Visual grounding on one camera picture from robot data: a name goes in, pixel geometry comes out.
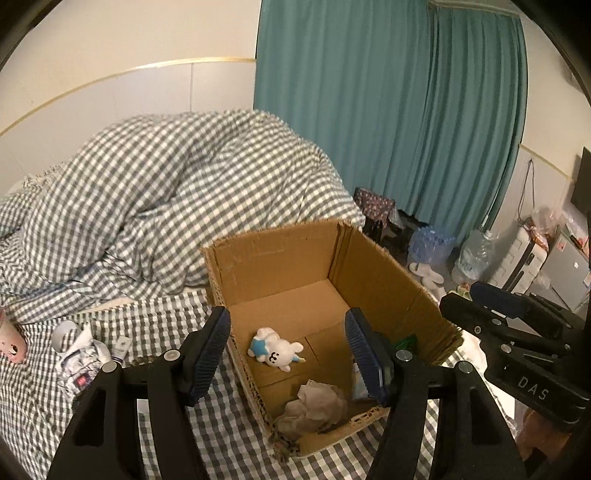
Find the cable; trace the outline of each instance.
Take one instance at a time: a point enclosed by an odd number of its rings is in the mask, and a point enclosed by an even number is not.
[[[521,190],[521,199],[519,200],[519,206],[517,207],[517,215],[519,218],[519,223],[521,223],[521,224],[524,223],[523,219],[521,218],[521,209],[523,208],[523,202],[525,200],[525,187],[527,185],[527,178],[530,176],[530,169],[531,169],[531,203],[532,203],[531,211],[533,212],[535,210],[535,188],[534,188],[535,165],[534,165],[534,159],[530,158],[529,161],[527,162],[527,170],[525,171],[525,180],[523,181],[523,188]]]

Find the gold trim strip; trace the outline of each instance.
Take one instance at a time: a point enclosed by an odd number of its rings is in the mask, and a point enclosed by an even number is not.
[[[71,90],[68,90],[67,92],[61,93],[61,94],[55,96],[54,98],[51,98],[46,102],[43,102],[41,105],[36,106],[33,110],[25,113],[22,117],[17,118],[14,122],[12,122],[10,125],[8,125],[4,130],[2,130],[0,132],[0,137],[3,136],[6,132],[8,132],[13,127],[17,126],[23,120],[27,119],[28,117],[30,117],[34,113],[37,113],[39,110],[46,107],[47,105],[50,105],[51,103],[56,102],[71,93],[76,93],[79,90],[82,90],[83,88],[86,88],[90,85],[94,85],[95,83],[104,82],[105,80],[109,80],[109,79],[115,78],[115,77],[120,77],[122,75],[125,75],[127,73],[131,73],[131,72],[135,72],[137,70],[159,69],[162,67],[171,67],[173,65],[184,65],[187,63],[191,63],[191,64],[193,64],[193,63],[213,63],[213,62],[217,62],[217,61],[226,61],[226,62],[232,62],[232,63],[256,63],[256,59],[252,59],[252,58],[248,58],[248,57],[199,57],[199,58],[195,58],[195,59],[157,61],[155,63],[147,63],[146,65],[140,65],[139,67],[133,67],[131,69],[124,70],[122,72],[111,73],[110,75],[107,75],[105,77],[101,77],[101,78],[93,80],[91,82],[84,83],[78,87],[72,88]]]
[[[553,169],[555,169],[558,173],[560,173],[568,181],[570,181],[570,182],[573,182],[574,181],[574,179],[570,175],[568,175],[565,172],[563,172],[562,170],[560,170],[550,160],[546,160],[544,157],[542,157],[542,155],[540,155],[539,153],[534,152],[531,148],[526,147],[523,143],[520,143],[519,144],[519,147],[520,148],[523,148],[527,153],[529,153],[531,155],[534,155],[538,160],[542,161],[543,163],[545,163],[549,167],[552,167]]]

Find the gingham bedsheet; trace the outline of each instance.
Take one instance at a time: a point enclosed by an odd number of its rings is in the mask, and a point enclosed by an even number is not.
[[[189,332],[200,329],[210,307],[204,290],[169,296],[93,313],[81,313],[22,326],[30,345],[27,360],[14,365],[0,359],[0,429],[7,444],[34,480],[47,476],[72,411],[57,386],[54,366],[57,354],[51,349],[51,334],[60,322],[71,319],[90,324],[95,338],[113,347],[119,335],[133,340],[128,360],[159,355],[178,348]],[[450,364],[459,360],[456,355]],[[207,395],[189,408],[197,445],[212,479],[245,478],[268,480],[363,479],[377,450],[385,420],[305,460],[286,465],[273,458],[272,447],[263,438],[242,396],[226,351]],[[159,479],[149,418],[138,415],[147,477]],[[437,404],[429,402],[423,448],[416,478],[428,478],[433,458]]]
[[[363,225],[326,154],[270,113],[143,115],[0,199],[0,306],[24,324],[207,283],[216,238]]]

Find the stuffed toy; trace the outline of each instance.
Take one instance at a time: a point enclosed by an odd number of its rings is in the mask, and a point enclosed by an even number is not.
[[[303,349],[304,346],[301,343],[289,343],[281,339],[272,328],[263,327],[256,331],[251,347],[248,349],[248,355],[256,357],[256,360],[261,363],[289,372],[291,371],[290,363],[306,361],[297,355]]]

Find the paper cup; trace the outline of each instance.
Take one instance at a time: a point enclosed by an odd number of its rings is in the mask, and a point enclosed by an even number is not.
[[[21,363],[27,354],[25,339],[0,310],[0,352],[15,364]]]

